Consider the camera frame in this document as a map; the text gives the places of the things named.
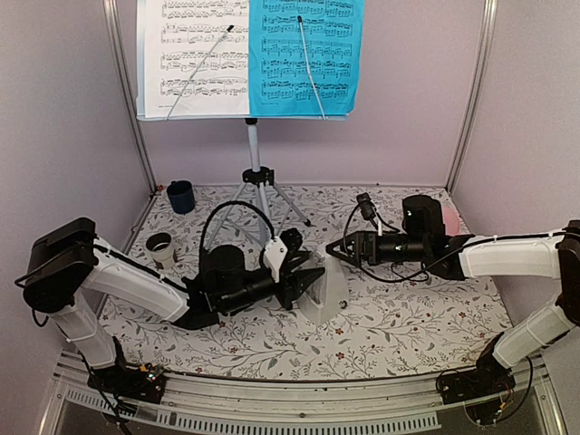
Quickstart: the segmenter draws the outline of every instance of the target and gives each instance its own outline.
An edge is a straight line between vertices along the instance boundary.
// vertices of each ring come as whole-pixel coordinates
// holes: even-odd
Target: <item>small cup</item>
[[[149,237],[145,247],[158,269],[171,269],[178,261],[173,239],[168,233],[158,233]]]
[[[196,206],[196,201],[193,198],[193,186],[187,180],[171,181],[167,187],[167,196],[171,208],[178,215],[187,215]]]

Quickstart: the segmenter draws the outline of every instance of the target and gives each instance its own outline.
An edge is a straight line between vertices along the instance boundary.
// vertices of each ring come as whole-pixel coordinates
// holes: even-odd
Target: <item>tripod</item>
[[[270,207],[268,205],[268,199],[266,197],[266,186],[271,186],[274,188],[275,192],[284,200],[284,202],[288,205],[286,212],[284,214],[284,218],[282,222],[280,222],[280,228],[277,230],[277,234],[282,232],[282,227],[286,218],[290,214],[290,211],[294,211],[296,215],[300,218],[300,220],[307,226],[310,227],[312,223],[310,219],[305,216],[305,214],[300,211],[300,209],[296,206],[294,201],[286,195],[286,193],[275,183],[274,181],[274,170],[270,168],[266,168],[260,165],[260,149],[258,146],[257,141],[257,119],[256,118],[246,118],[246,125],[247,125],[247,136],[249,138],[250,144],[250,162],[252,164],[251,169],[247,169],[242,173],[242,182],[237,187],[236,193],[231,198],[232,201],[236,201],[239,197],[244,193],[247,188],[251,188],[254,186],[254,193],[256,195],[256,206],[264,212],[264,214],[268,217],[270,215]],[[218,235],[219,230],[224,226],[224,224],[229,222],[237,229],[244,231],[244,233],[255,240],[260,245],[265,245],[266,241],[269,239],[267,227],[262,219],[258,220],[258,228],[259,228],[259,240],[245,231],[243,228],[239,227],[235,223],[231,222],[227,219],[229,214],[231,213],[233,206],[226,208],[222,217],[217,223],[217,226],[211,232],[209,236],[209,241],[207,244],[207,249],[211,249],[211,245],[213,244],[216,236]]]

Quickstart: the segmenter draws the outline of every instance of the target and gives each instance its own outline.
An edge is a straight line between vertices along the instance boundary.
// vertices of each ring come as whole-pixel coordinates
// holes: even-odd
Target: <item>white cup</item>
[[[171,269],[178,261],[173,238],[168,233],[158,233],[149,237],[145,247],[158,269]]]

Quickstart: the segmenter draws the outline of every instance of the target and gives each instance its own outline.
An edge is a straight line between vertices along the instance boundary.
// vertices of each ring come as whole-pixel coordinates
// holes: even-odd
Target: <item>table surface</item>
[[[144,251],[145,240],[157,232],[169,232],[178,245],[178,263],[168,271],[173,279],[197,273],[201,228],[211,210],[230,199],[235,187],[196,188],[197,205],[186,216],[173,213],[165,193],[157,198],[140,229],[130,256],[153,266]],[[440,188],[384,187],[283,187],[312,220],[302,225],[291,213],[285,228],[297,227],[304,246],[317,249],[342,236],[355,196],[367,191],[382,215],[398,226],[401,201],[418,193],[432,196],[454,208]],[[268,191],[272,218],[280,222],[285,204]],[[251,200],[248,192],[241,199]],[[236,208],[232,219],[257,236],[256,218]],[[355,219],[352,230],[366,224]],[[226,225],[217,244],[233,243],[246,253],[246,265],[257,262],[259,246],[243,232]],[[399,274],[418,265],[397,266]],[[267,380],[343,380],[422,374],[472,365],[485,343],[511,326],[493,282],[470,279],[450,282],[432,276],[424,283],[381,284],[353,267],[343,266],[350,302],[327,324],[316,326],[299,310],[287,312],[268,299],[220,325],[201,331],[185,331],[164,324],[153,313],[110,297],[101,322],[119,338],[128,360],[160,363],[176,372],[211,374],[230,378]],[[378,266],[379,276],[392,276]]]

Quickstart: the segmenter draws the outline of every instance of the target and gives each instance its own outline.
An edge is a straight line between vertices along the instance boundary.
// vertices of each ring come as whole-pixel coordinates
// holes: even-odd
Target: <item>tripod leg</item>
[[[290,206],[290,208],[296,213],[296,215],[298,215],[302,223],[305,224],[307,227],[310,227],[312,225],[312,222],[310,222],[310,219],[306,217],[306,215],[302,211],[300,211],[300,208],[298,208],[298,206],[294,203],[294,201],[290,197],[288,197],[288,195],[286,195],[286,193],[276,183],[274,183],[273,187],[276,193],[280,195],[280,197],[282,197],[282,199],[286,202],[286,204],[288,204],[288,206]]]
[[[259,186],[255,186],[256,191],[256,207],[264,212],[267,218],[270,218],[270,208],[268,206],[267,198],[266,198],[266,189],[263,184]],[[260,231],[260,244],[264,246],[266,241],[268,240],[268,230],[266,227],[266,223],[262,221],[262,219],[258,218],[258,228]]]
[[[236,193],[234,194],[234,196],[230,200],[237,201],[239,199],[239,197],[242,195],[242,193],[244,192],[245,188],[246,188],[246,183],[242,182],[237,187]],[[224,226],[224,222],[226,222],[226,219],[229,216],[229,214],[232,212],[233,208],[234,208],[234,206],[230,206],[226,209],[225,212],[223,212],[221,214],[221,218],[219,219],[219,222],[217,223],[214,230],[211,232],[211,236],[209,236],[208,243],[206,244],[207,250],[211,249],[211,245],[214,243],[214,240],[216,239],[216,236],[218,235],[219,230]]]

